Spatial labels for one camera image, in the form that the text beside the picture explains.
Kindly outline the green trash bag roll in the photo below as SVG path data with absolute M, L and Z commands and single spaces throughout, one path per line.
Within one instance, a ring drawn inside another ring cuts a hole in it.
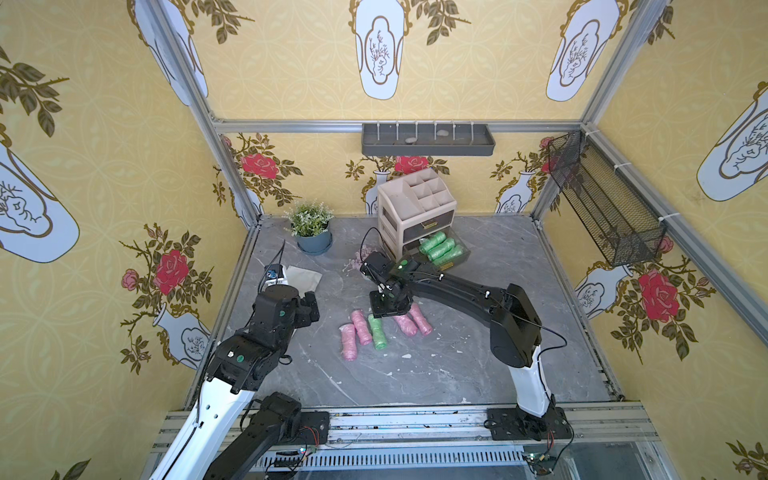
M 382 319 L 375 317 L 373 314 L 369 314 L 368 325 L 371 331 L 374 348 L 376 350 L 383 350 L 388 346 L 388 341 L 383 330 Z
M 450 250 L 446 251 L 443 255 L 437 257 L 432 263 L 436 266 L 441 266 L 447 263 L 454 262 L 457 258 L 461 257 L 465 253 L 465 249 L 455 244 Z
M 420 239 L 419 251 L 423 254 L 427 254 L 430 250 L 439 246 L 446 240 L 446 234 L 443 231 L 438 231 L 430 236 L 426 236 Z
M 427 257 L 430 261 L 433 261 L 437 257 L 443 255 L 446 251 L 450 250 L 455 244 L 456 242 L 453 238 L 446 237 L 441 243 L 428 251 Z

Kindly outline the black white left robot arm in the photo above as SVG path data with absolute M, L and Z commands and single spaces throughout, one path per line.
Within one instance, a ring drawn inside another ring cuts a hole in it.
M 273 446 L 294 438 L 301 403 L 275 392 L 223 451 L 226 435 L 265 378 L 286 355 L 294 332 L 320 319 L 315 293 L 277 284 L 260 292 L 246 325 L 220 343 L 205 368 L 198 398 L 152 479 L 241 479 Z

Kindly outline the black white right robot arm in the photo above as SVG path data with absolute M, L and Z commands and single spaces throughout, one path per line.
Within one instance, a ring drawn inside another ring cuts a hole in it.
M 375 317 L 408 314 L 420 297 L 477 320 L 489 329 L 493 356 L 510 369 L 517 408 L 537 419 L 554 409 L 540 363 L 544 327 L 520 286 L 485 286 L 413 258 L 396 262 L 381 252 L 368 255 L 361 272 L 376 285 L 370 293 Z

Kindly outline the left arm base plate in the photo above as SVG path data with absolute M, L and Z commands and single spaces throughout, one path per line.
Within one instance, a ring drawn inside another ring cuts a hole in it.
M 277 446 L 319 446 L 328 442 L 330 432 L 329 411 L 303 411 L 295 433 L 288 433 Z

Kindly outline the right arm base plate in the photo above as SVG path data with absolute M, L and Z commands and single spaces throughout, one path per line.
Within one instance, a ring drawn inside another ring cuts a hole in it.
M 550 406 L 543 417 L 536 417 L 518 407 L 490 408 L 483 426 L 492 439 L 549 441 L 569 439 L 573 429 L 563 408 Z

